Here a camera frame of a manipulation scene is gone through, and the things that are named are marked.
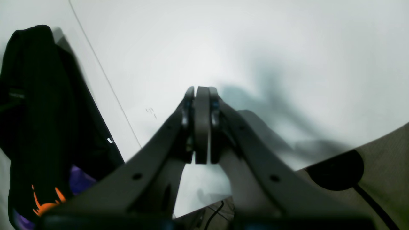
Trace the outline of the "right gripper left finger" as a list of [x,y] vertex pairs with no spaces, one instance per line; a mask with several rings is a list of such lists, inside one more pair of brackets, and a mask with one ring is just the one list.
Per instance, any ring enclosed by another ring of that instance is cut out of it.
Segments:
[[190,87],[175,112],[127,163],[46,212],[37,230],[187,230],[173,219],[187,163],[205,163],[205,88]]

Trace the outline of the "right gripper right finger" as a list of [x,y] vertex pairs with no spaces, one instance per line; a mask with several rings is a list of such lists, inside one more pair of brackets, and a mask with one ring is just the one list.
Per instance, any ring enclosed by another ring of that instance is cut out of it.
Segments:
[[374,230],[355,211],[300,178],[245,119],[203,88],[203,162],[228,176],[236,208],[232,230]]

